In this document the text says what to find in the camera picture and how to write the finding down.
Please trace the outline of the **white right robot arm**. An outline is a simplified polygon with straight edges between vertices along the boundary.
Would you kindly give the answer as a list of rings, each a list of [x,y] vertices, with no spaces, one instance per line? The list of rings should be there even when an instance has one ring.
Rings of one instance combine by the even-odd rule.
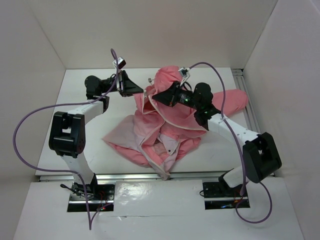
[[[247,182],[258,184],[282,167],[272,135],[248,130],[227,118],[214,106],[214,95],[208,84],[200,82],[194,91],[190,91],[182,89],[175,81],[167,90],[152,98],[168,107],[182,104],[195,109],[194,118],[201,127],[236,143],[241,165],[219,177],[218,190],[223,196],[230,196],[238,186],[241,186],[240,192],[243,194]]]

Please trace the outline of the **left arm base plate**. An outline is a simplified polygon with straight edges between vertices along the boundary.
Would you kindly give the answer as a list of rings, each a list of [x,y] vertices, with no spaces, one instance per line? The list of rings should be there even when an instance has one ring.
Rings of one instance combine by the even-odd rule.
[[[88,193],[89,211],[96,212],[100,208],[100,212],[113,212],[115,186],[115,182],[99,184],[96,194]],[[68,187],[65,184],[60,184],[60,187],[69,190],[70,193],[67,206],[68,213],[87,211],[84,192],[76,190],[74,185],[72,185],[72,187]]]

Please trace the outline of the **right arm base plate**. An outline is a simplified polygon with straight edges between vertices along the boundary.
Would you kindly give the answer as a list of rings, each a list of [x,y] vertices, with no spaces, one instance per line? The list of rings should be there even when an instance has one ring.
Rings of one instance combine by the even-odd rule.
[[[203,182],[203,189],[199,195],[204,198],[206,210],[226,210],[238,208],[250,208],[248,193],[240,195],[242,185],[222,190],[218,182]]]

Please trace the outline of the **pink zip-up jacket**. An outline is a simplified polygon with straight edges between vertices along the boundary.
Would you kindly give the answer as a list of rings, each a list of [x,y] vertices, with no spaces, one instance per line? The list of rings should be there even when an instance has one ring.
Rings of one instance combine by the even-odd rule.
[[[152,85],[134,94],[136,110],[125,117],[103,141],[132,163],[153,168],[163,180],[170,177],[173,165],[196,149],[207,131],[194,118],[195,110],[155,101],[155,94],[181,82],[178,66],[165,66],[155,74]]]

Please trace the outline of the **aluminium front rail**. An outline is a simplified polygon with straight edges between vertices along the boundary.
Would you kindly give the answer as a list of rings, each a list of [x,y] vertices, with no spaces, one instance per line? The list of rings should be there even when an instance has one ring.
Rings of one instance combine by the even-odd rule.
[[[204,171],[204,172],[176,172],[170,175],[170,180],[193,180],[201,179],[205,181],[217,180],[223,171]],[[97,174],[99,182],[115,181],[160,181],[162,178],[156,173],[131,173],[131,174]],[[73,181],[72,175],[42,175],[40,182],[68,182]]]

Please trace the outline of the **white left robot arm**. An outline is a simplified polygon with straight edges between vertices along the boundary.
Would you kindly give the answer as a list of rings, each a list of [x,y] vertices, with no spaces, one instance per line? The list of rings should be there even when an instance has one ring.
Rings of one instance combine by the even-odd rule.
[[[68,112],[54,113],[48,145],[67,164],[73,175],[74,190],[92,200],[97,197],[99,187],[96,174],[90,169],[84,155],[86,124],[108,109],[110,97],[106,93],[118,92],[122,97],[131,97],[144,90],[130,80],[125,70],[107,79],[90,75],[84,85],[87,104]]]

